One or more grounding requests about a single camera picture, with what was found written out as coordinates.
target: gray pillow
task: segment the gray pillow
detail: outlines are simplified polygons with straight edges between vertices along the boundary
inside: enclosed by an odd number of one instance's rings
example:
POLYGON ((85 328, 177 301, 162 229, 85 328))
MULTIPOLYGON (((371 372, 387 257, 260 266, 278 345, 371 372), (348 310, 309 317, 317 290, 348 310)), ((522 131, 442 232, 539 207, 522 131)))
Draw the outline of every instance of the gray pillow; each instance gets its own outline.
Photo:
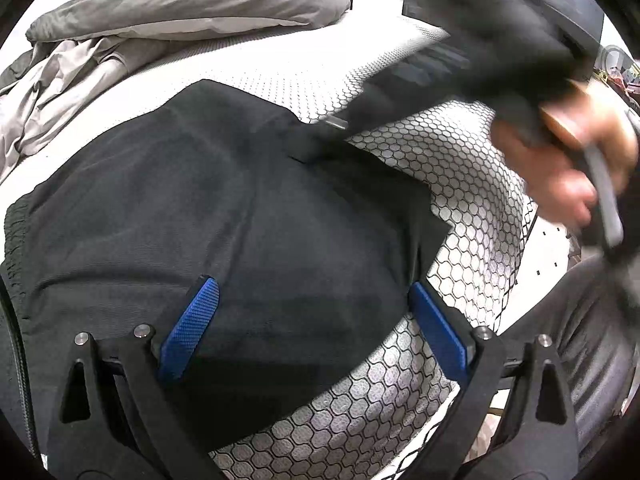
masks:
POLYGON ((35 20, 32 44, 99 36, 204 40, 259 28, 319 28, 350 0, 72 0, 35 20))

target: crumpled bedding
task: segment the crumpled bedding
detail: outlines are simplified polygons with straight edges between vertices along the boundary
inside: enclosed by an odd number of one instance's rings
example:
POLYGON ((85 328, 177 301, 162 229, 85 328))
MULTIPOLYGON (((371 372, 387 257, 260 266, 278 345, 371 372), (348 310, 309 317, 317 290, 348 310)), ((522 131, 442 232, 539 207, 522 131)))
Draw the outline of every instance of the crumpled bedding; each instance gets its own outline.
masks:
POLYGON ((107 88, 186 41, 320 28, 350 0, 73 0, 31 24, 31 52, 0 76, 0 182, 107 88))

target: silver screw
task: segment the silver screw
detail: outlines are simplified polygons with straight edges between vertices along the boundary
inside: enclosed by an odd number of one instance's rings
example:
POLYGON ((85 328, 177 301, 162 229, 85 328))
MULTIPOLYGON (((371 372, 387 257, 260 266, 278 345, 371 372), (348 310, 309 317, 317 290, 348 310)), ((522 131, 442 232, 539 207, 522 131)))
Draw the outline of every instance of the silver screw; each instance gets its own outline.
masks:
POLYGON ((474 329, 474 332, 482 341, 487 341, 492 338, 491 330, 489 330, 487 326, 478 326, 474 329))
POLYGON ((549 348, 554 342, 547 334, 540 334, 538 342, 545 348, 549 348))
POLYGON ((81 332, 78 335, 76 335, 76 337, 74 338, 74 342, 78 345, 78 346, 82 346, 84 343, 86 343, 87 341, 89 341, 89 335, 87 332, 81 332))
POLYGON ((149 334, 151 334, 151 327, 146 323, 138 325, 133 329, 133 335, 136 337, 146 337, 149 334))

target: person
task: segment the person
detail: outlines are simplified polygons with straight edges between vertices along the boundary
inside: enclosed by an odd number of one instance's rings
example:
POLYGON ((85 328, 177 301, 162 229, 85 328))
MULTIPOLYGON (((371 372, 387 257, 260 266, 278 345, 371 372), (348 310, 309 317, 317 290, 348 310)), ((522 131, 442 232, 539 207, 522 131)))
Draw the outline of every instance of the person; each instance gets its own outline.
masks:
MULTIPOLYGON (((546 126, 565 145, 581 149, 597 143, 619 194, 625 231, 614 257, 629 264, 640 247, 638 138, 626 118, 626 106, 603 83, 576 84, 565 100, 541 107, 546 126)), ((505 163, 526 182, 527 194, 538 204, 538 215, 576 230, 591 221, 596 190, 585 174, 555 146, 524 144, 514 126, 496 120, 491 139, 505 163)), ((569 270, 532 310, 504 333, 505 338, 533 340, 552 337, 568 378, 578 430, 580 465, 605 441, 634 371, 635 340, 621 308, 628 301, 602 256, 569 270)))

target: mattress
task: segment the mattress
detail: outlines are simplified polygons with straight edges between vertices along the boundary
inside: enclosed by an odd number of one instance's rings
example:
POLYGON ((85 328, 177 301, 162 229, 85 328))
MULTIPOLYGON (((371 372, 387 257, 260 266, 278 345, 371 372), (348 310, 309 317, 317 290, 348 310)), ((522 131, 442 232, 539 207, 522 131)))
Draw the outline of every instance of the mattress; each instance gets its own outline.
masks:
MULTIPOLYGON (((0 212, 4 216, 104 131, 155 110, 200 79, 242 89, 313 122, 347 104, 368 75, 443 35, 404 16, 351 11, 319 30, 267 30, 194 44, 107 90, 22 161, 0 186, 0 212)), ((428 279, 472 324, 496 329, 533 206, 489 142, 492 117, 482 104, 449 102, 350 142, 429 184, 433 212, 452 229, 428 279)), ((407 314, 330 391, 211 456, 231 479, 365 480, 404 449, 451 391, 407 314)))

